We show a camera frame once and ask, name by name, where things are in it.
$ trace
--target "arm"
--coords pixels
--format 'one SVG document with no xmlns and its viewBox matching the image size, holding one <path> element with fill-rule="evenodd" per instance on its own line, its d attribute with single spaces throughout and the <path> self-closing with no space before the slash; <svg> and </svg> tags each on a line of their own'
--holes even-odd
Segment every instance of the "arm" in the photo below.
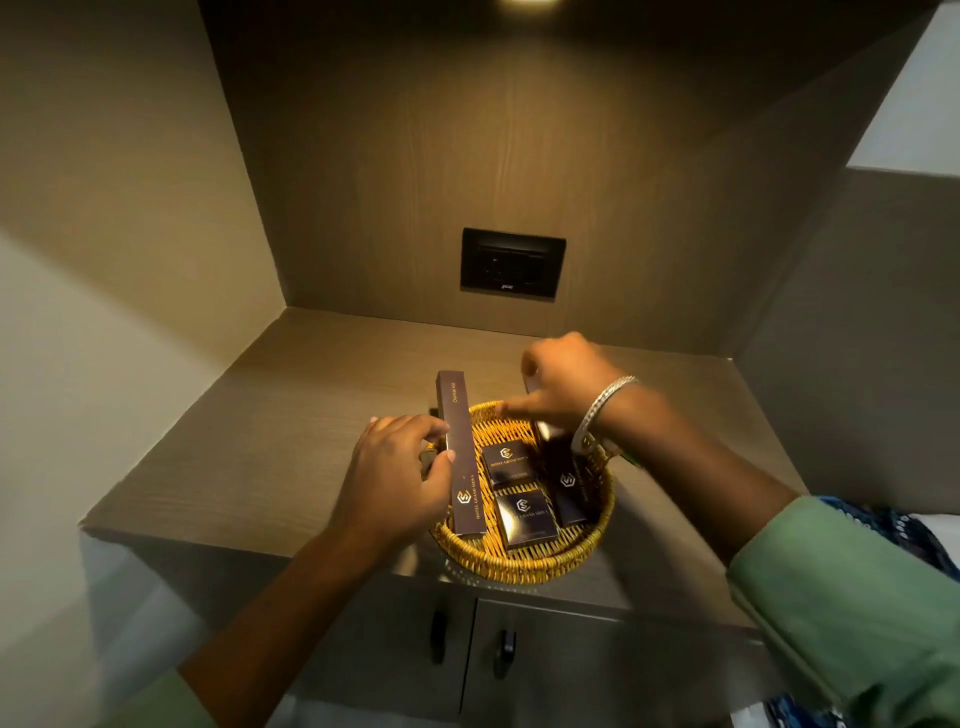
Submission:
<svg viewBox="0 0 960 728">
<path fill-rule="evenodd" d="M 541 388 L 508 417 L 572 432 L 623 375 L 579 334 L 538 342 Z M 789 676 L 859 724 L 960 725 L 960 585 L 701 432 L 630 385 L 594 423 L 642 463 L 729 565 L 733 599 Z"/>
<path fill-rule="evenodd" d="M 543 420 L 573 432 L 597 396 L 623 376 L 580 334 L 538 342 L 524 374 L 540 389 L 501 405 L 501 414 Z M 658 392 L 628 385 L 600 411 L 594 432 L 616 442 L 649 471 L 725 562 L 797 494 L 677 412 Z"/>
<path fill-rule="evenodd" d="M 438 455 L 426 480 L 419 455 L 446 430 L 425 415 L 371 420 L 324 532 L 180 666 L 182 681 L 165 676 L 105 725 L 263 725 L 377 565 L 444 517 L 455 453 Z"/>
</svg>

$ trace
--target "silver bangle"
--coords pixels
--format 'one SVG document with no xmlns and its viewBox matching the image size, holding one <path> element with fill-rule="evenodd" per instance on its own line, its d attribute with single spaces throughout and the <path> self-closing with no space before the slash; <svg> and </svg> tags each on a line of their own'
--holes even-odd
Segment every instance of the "silver bangle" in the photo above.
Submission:
<svg viewBox="0 0 960 728">
<path fill-rule="evenodd" d="M 592 449 L 591 440 L 593 438 L 590 437 L 588 431 L 590 425 L 592 425 L 596 419 L 596 416 L 600 414 L 600 410 L 603 409 L 603 405 L 607 403 L 607 400 L 626 385 L 639 383 L 639 379 L 635 376 L 622 376 L 600 393 L 600 396 L 593 401 L 590 409 L 587 410 L 587 414 L 584 415 L 584 419 L 580 422 L 580 426 L 577 427 L 577 431 L 573 434 L 573 442 L 570 443 L 570 449 L 573 450 L 575 454 L 586 455 Z"/>
</svg>

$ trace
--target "soap box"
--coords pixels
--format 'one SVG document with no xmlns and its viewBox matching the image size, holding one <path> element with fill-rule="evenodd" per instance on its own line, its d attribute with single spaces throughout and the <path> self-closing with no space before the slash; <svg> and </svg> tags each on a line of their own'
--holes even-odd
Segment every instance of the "soap box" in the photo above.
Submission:
<svg viewBox="0 0 960 728">
<path fill-rule="evenodd" d="M 534 453 L 522 440 L 487 445 L 481 449 L 490 487 L 494 490 L 537 479 Z"/>
<path fill-rule="evenodd" d="M 538 488 L 529 493 L 496 497 L 496 515 L 506 548 L 534 546 L 557 538 L 550 505 Z"/>
<path fill-rule="evenodd" d="M 591 483 L 584 482 L 573 464 L 571 436 L 551 438 L 540 443 L 546 484 L 561 526 L 597 520 L 599 494 Z"/>
<path fill-rule="evenodd" d="M 478 538 L 487 532 L 480 475 L 473 449 L 473 429 L 467 401 L 467 382 L 463 372 L 437 373 L 437 409 L 450 430 L 446 447 L 457 453 L 450 482 L 453 532 L 461 538 Z"/>
</svg>

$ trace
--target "wicker basket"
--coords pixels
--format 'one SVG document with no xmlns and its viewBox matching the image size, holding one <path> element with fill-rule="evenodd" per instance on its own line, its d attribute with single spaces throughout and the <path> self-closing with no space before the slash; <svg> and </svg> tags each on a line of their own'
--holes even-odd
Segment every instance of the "wicker basket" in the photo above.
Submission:
<svg viewBox="0 0 960 728">
<path fill-rule="evenodd" d="M 455 536 L 447 522 L 438 523 L 432 533 L 450 558 L 466 570 L 505 584 L 542 584 L 576 569 L 600 543 L 613 512 L 613 481 L 610 471 L 605 467 L 603 452 L 595 452 L 581 476 L 592 479 L 599 488 L 602 508 L 597 523 L 559 528 L 560 535 L 555 541 L 507 551 L 497 527 L 493 493 L 487 481 L 480 448 L 510 440 L 522 440 L 533 450 L 538 448 L 530 423 L 498 420 L 495 414 L 497 404 L 492 401 L 470 408 L 480 490 L 487 518 L 486 535 L 479 541 L 466 541 Z M 538 483 L 527 483 L 501 489 L 497 493 L 525 493 L 538 487 Z"/>
</svg>

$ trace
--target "green shirt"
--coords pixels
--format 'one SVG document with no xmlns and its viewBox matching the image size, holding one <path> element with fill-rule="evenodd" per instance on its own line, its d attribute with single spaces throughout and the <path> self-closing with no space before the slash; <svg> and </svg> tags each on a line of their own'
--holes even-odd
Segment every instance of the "green shirt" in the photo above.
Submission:
<svg viewBox="0 0 960 728">
<path fill-rule="evenodd" d="M 864 726 L 960 726 L 960 585 L 920 559 L 802 497 L 727 579 L 801 698 Z M 101 725 L 214 722 L 171 671 Z"/>
</svg>

